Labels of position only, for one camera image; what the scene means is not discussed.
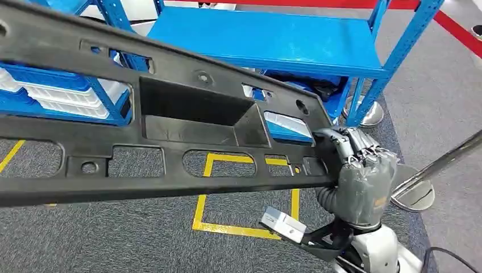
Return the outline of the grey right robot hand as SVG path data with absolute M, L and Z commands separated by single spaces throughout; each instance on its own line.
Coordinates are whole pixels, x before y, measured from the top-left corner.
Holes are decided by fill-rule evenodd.
M 392 192 L 398 156 L 357 127 L 313 131 L 332 185 L 315 189 L 329 213 L 359 229 L 379 226 Z

